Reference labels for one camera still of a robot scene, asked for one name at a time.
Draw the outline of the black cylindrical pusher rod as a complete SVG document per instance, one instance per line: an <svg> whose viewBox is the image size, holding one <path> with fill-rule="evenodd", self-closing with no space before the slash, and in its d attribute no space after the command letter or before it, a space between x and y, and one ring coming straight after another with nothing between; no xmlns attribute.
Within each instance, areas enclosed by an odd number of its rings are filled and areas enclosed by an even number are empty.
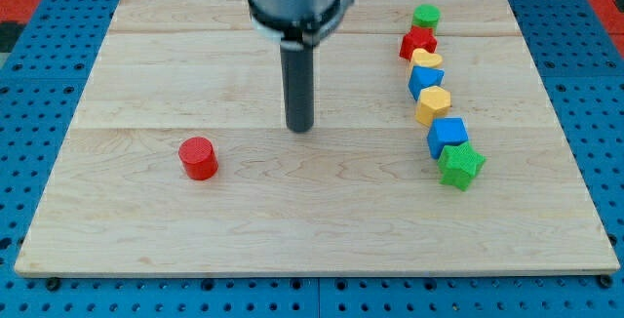
<svg viewBox="0 0 624 318"><path fill-rule="evenodd" d="M295 133L314 123L314 70L311 48L280 46L286 125Z"/></svg>

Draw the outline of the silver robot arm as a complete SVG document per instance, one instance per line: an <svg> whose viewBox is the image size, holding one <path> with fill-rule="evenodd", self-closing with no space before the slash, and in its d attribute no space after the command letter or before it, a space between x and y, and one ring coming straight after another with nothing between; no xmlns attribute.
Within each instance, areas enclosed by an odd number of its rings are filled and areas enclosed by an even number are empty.
<svg viewBox="0 0 624 318"><path fill-rule="evenodd" d="M314 124L314 50L340 26L355 0L247 0L254 28L280 47L287 128Z"/></svg>

